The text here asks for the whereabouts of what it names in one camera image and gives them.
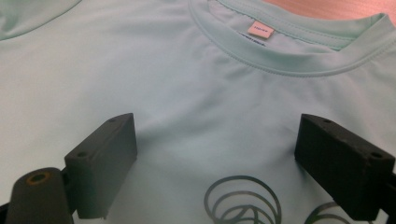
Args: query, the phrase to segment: ribbed neckline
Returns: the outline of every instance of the ribbed neckline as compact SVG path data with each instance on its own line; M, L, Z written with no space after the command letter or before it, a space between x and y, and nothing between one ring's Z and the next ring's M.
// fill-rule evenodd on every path
M261 0L219 2L282 34L335 49L330 53L296 54L258 48L217 20L207 0L189 0L191 15L208 38L235 59L269 73L297 77L340 74L366 63L396 42L395 27L386 14L351 21L326 21L295 15Z

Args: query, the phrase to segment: black plastic block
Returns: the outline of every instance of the black plastic block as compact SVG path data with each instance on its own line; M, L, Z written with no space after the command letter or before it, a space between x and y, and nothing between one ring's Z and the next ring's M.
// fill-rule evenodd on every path
M44 168L21 177L12 190L6 223L73 223L61 171Z
M66 155L73 204L80 218L106 217L136 160L134 116L109 119Z
M395 158L340 125L302 115L295 158L355 220L374 220Z

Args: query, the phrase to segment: printed graphic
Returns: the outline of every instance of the printed graphic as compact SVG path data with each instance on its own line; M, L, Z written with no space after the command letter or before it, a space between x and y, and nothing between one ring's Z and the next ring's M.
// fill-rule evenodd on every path
M281 223L276 195L251 176L236 175L215 182L206 192L205 210L215 224Z
M314 224L314 223L319 223L323 219L333 219L333 220L338 220L339 223L344 223L344 224L350 224L350 222L344 218L344 217L339 217L335 214L329 213L331 212L332 208L338 208L341 209L341 207L338 206L337 203L325 203L319 207L317 207L306 219L305 224Z

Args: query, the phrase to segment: fabric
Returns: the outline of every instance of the fabric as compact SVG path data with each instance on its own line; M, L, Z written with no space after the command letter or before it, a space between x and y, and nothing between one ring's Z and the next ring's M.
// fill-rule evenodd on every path
M26 34L64 14L81 0L2 0L0 40Z
M20 176L64 168L67 152L130 112L137 161L108 217L76 223L351 220L294 159L303 113L396 155L385 14L314 20L256 0L95 0L58 14L0 41L1 203ZM249 35L254 21L275 32Z

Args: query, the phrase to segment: pink label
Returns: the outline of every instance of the pink label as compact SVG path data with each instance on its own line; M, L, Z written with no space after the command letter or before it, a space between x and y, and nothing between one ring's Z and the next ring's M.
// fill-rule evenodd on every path
M251 35L257 35L267 39L274 32L274 29L262 24L259 21L254 21L253 25L248 28L247 32Z

